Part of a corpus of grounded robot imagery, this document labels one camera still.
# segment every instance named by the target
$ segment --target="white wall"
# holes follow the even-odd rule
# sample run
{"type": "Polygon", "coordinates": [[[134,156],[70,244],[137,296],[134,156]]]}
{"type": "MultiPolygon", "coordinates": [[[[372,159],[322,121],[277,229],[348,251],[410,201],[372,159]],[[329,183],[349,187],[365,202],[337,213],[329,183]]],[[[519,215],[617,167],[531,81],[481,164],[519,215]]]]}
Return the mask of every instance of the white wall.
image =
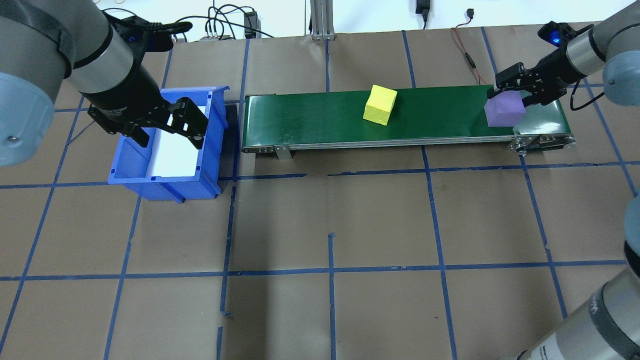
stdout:
{"type": "MultiPolygon", "coordinates": [[[[600,21],[634,0],[431,0],[427,28],[450,28],[465,22],[467,8],[476,16],[470,26],[544,24],[556,22],[600,21]]],[[[218,0],[216,6],[226,2],[218,0]]],[[[100,0],[101,9],[121,7],[152,22],[173,22],[187,15],[206,15],[212,0],[100,0]]],[[[262,30],[275,37],[307,33],[310,16],[308,0],[243,0],[238,6],[254,7],[262,21],[262,30]]],[[[359,33],[421,29],[422,17],[414,14],[415,0],[333,0],[334,27],[338,33],[359,33]]],[[[114,15],[125,17],[116,12],[114,15]]],[[[243,23],[240,13],[230,14],[231,22],[243,23]]],[[[189,41],[205,36],[205,20],[190,20],[194,28],[189,41]]],[[[242,37],[242,29],[235,28],[242,37]]]]}

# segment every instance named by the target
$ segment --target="blue storage bin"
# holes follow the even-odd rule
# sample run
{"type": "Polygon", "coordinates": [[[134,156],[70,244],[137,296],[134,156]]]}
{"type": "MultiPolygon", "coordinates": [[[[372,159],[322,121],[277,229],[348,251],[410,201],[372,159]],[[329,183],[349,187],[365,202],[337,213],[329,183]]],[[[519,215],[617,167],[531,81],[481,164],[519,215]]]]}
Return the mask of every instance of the blue storage bin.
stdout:
{"type": "MultiPolygon", "coordinates": [[[[175,102],[186,96],[191,98],[197,106],[206,106],[204,115],[209,119],[209,125],[204,145],[198,151],[192,176],[153,176],[148,174],[149,166],[156,160],[154,149],[156,149],[157,143],[165,134],[170,135],[160,129],[146,127],[145,131],[149,134],[147,147],[140,147],[131,138],[120,136],[108,183],[124,185],[147,200],[174,200],[182,203],[186,199],[214,199],[217,194],[221,193],[218,186],[218,171],[220,169],[222,135],[224,130],[228,128],[224,101],[224,92],[228,89],[228,86],[215,86],[160,90],[167,101],[175,102]]],[[[195,157],[195,149],[192,149],[191,152],[195,157]]]]}

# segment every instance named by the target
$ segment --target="power adapter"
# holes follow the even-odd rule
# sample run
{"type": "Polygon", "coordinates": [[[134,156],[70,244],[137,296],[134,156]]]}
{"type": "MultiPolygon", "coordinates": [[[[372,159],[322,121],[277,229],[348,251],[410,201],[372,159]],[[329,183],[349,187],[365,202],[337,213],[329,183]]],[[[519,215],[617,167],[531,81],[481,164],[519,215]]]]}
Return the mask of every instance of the power adapter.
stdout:
{"type": "Polygon", "coordinates": [[[259,38],[260,33],[254,31],[253,29],[256,30],[261,30],[260,29],[260,19],[258,19],[258,13],[257,12],[248,12],[246,13],[246,16],[244,16],[244,26],[246,26],[247,28],[251,28],[251,29],[244,29],[244,38],[259,38]]]}
{"type": "Polygon", "coordinates": [[[422,14],[422,20],[426,25],[431,10],[431,0],[415,0],[415,13],[422,14]]]}

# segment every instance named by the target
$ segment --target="purple foam cube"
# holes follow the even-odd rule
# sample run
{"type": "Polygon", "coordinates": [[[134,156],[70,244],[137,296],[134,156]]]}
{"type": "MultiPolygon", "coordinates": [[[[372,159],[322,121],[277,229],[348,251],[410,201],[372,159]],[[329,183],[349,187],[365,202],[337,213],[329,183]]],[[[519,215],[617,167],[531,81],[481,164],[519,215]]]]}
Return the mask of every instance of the purple foam cube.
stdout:
{"type": "Polygon", "coordinates": [[[519,91],[505,91],[487,100],[484,105],[489,127],[516,126],[525,114],[519,91]]]}

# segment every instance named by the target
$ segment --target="cube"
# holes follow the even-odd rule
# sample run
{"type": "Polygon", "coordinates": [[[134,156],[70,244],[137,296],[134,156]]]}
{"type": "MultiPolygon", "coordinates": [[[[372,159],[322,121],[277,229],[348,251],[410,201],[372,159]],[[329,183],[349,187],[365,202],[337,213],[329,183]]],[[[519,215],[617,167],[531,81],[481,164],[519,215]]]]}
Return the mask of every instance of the cube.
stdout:
{"type": "Polygon", "coordinates": [[[373,85],[362,118],[386,126],[391,116],[391,109],[396,102],[396,95],[395,90],[373,85]]]}
{"type": "Polygon", "coordinates": [[[486,123],[489,127],[514,127],[525,115],[519,91],[505,91],[487,100],[484,105],[486,123]]]}

